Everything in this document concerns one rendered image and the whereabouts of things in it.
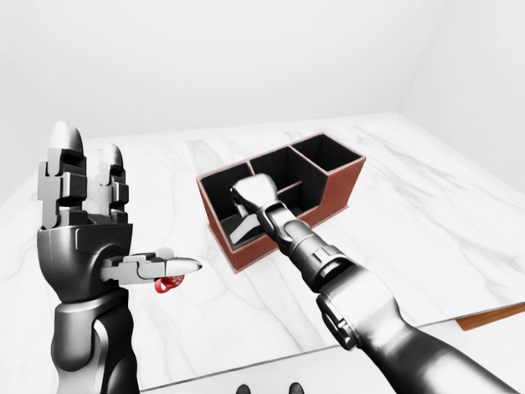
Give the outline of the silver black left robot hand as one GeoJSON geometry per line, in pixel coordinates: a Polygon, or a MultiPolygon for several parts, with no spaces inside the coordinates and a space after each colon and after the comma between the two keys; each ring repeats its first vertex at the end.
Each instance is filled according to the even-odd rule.
{"type": "Polygon", "coordinates": [[[37,235],[39,263],[63,303],[92,300],[119,286],[187,275],[196,259],[163,259],[155,253],[130,254],[133,226],[121,151],[106,144],[96,181],[98,213],[88,213],[86,157],[79,131],[60,121],[52,129],[46,161],[39,165],[38,198],[43,219],[37,235]]]}

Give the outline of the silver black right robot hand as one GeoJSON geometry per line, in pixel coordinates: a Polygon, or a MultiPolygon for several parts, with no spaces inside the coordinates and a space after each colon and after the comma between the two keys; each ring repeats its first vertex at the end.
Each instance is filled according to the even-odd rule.
{"type": "Polygon", "coordinates": [[[274,236],[275,225],[268,213],[284,204],[278,199],[276,185],[269,175],[261,173],[237,181],[231,187],[231,199],[241,217],[240,225],[230,235],[233,244],[257,226],[270,237],[274,236]]]}

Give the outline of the red-brown desk caddy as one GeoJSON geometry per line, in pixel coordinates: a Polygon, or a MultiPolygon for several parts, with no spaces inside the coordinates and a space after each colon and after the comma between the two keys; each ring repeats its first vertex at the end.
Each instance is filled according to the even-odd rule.
{"type": "Polygon", "coordinates": [[[230,197],[238,180],[268,174],[279,198],[313,227],[347,207],[365,161],[362,154],[318,133],[198,176],[210,230],[232,270],[237,273],[277,248],[260,228],[237,244],[231,242],[231,233],[242,221],[230,197]]]}

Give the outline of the small red white object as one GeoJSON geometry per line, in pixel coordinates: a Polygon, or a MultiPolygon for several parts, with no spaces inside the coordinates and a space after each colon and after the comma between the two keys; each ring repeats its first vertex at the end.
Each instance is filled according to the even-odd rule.
{"type": "MultiPolygon", "coordinates": [[[[163,259],[172,259],[175,257],[175,252],[169,247],[157,248],[154,253],[157,257],[163,259]]],[[[185,279],[184,275],[174,277],[162,277],[155,281],[154,287],[157,293],[166,293],[169,290],[178,287],[185,279]]]]}

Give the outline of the brown wooden slab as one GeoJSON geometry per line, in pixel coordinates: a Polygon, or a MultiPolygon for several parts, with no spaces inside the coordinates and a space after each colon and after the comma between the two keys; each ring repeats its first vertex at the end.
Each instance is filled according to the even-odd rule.
{"type": "Polygon", "coordinates": [[[525,302],[457,318],[455,321],[464,331],[469,331],[523,312],[525,312],[525,302]]]}

